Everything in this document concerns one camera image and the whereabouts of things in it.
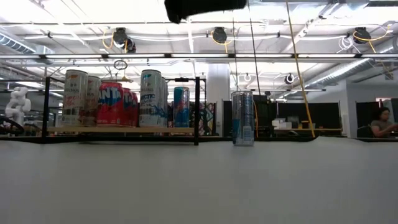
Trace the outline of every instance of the white column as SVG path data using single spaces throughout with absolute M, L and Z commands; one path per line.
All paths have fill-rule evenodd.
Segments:
M 223 101 L 230 100 L 228 64 L 209 64 L 207 73 L 207 102 L 217 103 L 216 132 L 223 133 Z

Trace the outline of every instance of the ceiling-mounted device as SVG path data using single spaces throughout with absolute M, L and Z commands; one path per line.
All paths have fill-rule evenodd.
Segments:
M 119 27 L 113 34 L 113 44 L 120 49 L 126 50 L 126 53 L 136 53 L 136 43 L 126 34 L 126 28 Z
M 165 0 L 167 17 L 179 24 L 182 19 L 195 14 L 243 9 L 246 0 Z
M 213 40 L 219 44 L 225 44 L 227 36 L 224 27 L 215 27 L 213 33 Z
M 289 73 L 288 75 L 285 76 L 285 83 L 290 85 L 293 83 L 294 81 L 294 75 L 292 75 L 291 73 Z
M 372 39 L 372 37 L 371 37 L 370 33 L 368 31 L 366 31 L 366 27 L 357 27 L 357 28 L 355 28 L 353 39 L 357 44 L 366 44 L 369 42 L 367 40 Z

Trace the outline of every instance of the ceiling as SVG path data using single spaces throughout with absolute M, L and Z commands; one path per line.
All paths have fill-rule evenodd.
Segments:
M 259 3 L 250 1 L 250 10 L 212 12 L 195 15 L 181 24 L 172 24 L 161 0 L 45 0 L 44 8 L 38 7 L 38 0 L 12 0 L 0 3 L 0 32 L 15 35 L 16 38 L 32 45 L 44 45 L 56 54 L 111 54 L 123 53 L 123 50 L 110 45 L 111 33 L 117 27 L 125 27 L 127 34 L 134 40 L 137 53 L 292 53 L 292 40 L 284 2 Z M 370 50 L 368 44 L 342 43 L 347 34 L 352 37 L 355 27 L 365 27 L 372 38 L 382 37 L 373 42 L 378 45 L 390 39 L 398 32 L 396 14 L 398 7 L 365 7 L 365 2 L 357 4 L 327 4 L 308 2 L 289 4 L 292 29 L 297 41 L 298 53 L 357 53 Z M 224 27 L 230 42 L 227 47 L 214 43 L 210 34 L 214 27 Z M 15 50 L 0 45 L 1 54 L 18 54 Z M 44 74 L 44 66 L 35 62 L 8 61 L 22 66 L 31 72 Z M 79 67 L 47 66 L 54 77 L 62 78 L 67 69 L 80 69 L 90 75 L 107 78 L 109 70 L 96 65 L 96 60 L 79 60 L 90 66 Z M 128 60 L 125 71 L 139 88 L 139 74 L 148 69 L 146 60 Z M 152 59 L 151 69 L 160 70 L 165 77 L 191 77 L 194 74 L 206 75 L 206 61 L 178 61 Z M 259 84 L 267 88 L 290 88 L 284 83 L 288 73 L 297 74 L 296 65 L 290 62 L 220 62 L 229 63 L 232 75 L 238 75 L 231 88 L 250 88 L 257 85 L 256 66 L 259 71 Z M 304 80 L 309 80 L 336 62 L 324 61 L 300 62 L 300 71 Z

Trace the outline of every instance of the dark hair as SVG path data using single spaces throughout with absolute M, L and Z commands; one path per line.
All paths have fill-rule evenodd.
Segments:
M 379 108 L 377 111 L 375 111 L 375 112 L 373 113 L 373 120 L 379 120 L 381 114 L 382 114 L 383 112 L 385 112 L 385 111 L 390 112 L 390 109 L 389 109 L 389 108 L 386 108 L 386 107 Z

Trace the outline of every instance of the person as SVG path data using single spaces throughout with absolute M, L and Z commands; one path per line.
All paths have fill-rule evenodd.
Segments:
M 390 117 L 389 108 L 379 108 L 374 114 L 374 121 L 371 123 L 373 135 L 376 138 L 388 138 L 391 131 L 398 129 L 398 124 L 388 121 Z

